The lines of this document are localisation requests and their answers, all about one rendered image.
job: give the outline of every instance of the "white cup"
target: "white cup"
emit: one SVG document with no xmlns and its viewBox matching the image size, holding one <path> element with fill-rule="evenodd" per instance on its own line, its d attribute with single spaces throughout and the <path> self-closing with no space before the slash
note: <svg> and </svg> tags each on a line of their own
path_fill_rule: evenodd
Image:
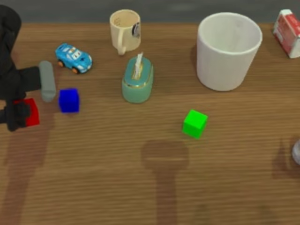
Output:
<svg viewBox="0 0 300 225">
<path fill-rule="evenodd" d="M 141 18 L 133 10 L 122 9 L 114 12 L 109 19 L 112 45 L 119 55 L 132 51 L 141 43 Z"/>
<path fill-rule="evenodd" d="M 239 87 L 263 40 L 259 26 L 237 13 L 217 13 L 198 27 L 197 75 L 206 87 L 229 91 Z"/>
</svg>

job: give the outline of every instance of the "green cube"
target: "green cube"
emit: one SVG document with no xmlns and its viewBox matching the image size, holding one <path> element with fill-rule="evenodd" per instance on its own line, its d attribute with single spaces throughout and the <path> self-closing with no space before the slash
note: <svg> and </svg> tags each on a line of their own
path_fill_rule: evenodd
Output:
<svg viewBox="0 0 300 225">
<path fill-rule="evenodd" d="M 194 138 L 199 138 L 205 129 L 207 119 L 207 115 L 193 109 L 190 110 L 183 121 L 182 132 Z"/>
</svg>

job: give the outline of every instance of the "gray wall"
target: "gray wall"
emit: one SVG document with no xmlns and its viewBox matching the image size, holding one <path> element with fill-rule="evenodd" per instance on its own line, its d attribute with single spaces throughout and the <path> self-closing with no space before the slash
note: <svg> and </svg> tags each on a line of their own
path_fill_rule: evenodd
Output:
<svg viewBox="0 0 300 225">
<path fill-rule="evenodd" d="M 216 12 L 236 12 L 256 22 L 273 22 L 281 9 L 300 18 L 299 0 L 0 0 L 23 22 L 107 22 L 122 8 L 137 11 L 143 22 L 199 22 Z"/>
</svg>

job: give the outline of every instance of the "wooden table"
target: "wooden table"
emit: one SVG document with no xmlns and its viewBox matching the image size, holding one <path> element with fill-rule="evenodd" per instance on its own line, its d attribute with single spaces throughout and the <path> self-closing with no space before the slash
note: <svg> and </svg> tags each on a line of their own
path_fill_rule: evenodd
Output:
<svg viewBox="0 0 300 225">
<path fill-rule="evenodd" d="M 218 93 L 196 78 L 197 24 L 143 24 L 141 47 L 124 57 L 107 24 L 25 24 L 19 68 L 55 64 L 61 42 L 89 52 L 94 68 L 74 75 L 55 66 L 58 89 L 79 89 L 79 114 L 60 113 L 36 91 L 41 125 L 0 127 L 0 224 L 298 225 L 300 169 L 290 151 L 300 132 L 300 61 L 287 58 L 270 24 L 261 28 L 244 83 Z M 155 82 L 148 102 L 131 105 L 121 78 L 141 51 Z M 209 116 L 200 140 L 181 133 L 192 108 Z"/>
</svg>

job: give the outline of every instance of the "blue toy car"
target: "blue toy car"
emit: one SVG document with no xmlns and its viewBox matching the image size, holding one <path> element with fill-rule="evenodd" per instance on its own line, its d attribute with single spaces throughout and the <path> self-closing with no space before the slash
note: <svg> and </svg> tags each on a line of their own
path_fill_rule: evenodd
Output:
<svg viewBox="0 0 300 225">
<path fill-rule="evenodd" d="M 92 66 L 92 58 L 89 54 L 67 43 L 61 44 L 55 50 L 55 54 L 58 64 L 71 69 L 75 74 L 83 74 Z"/>
</svg>

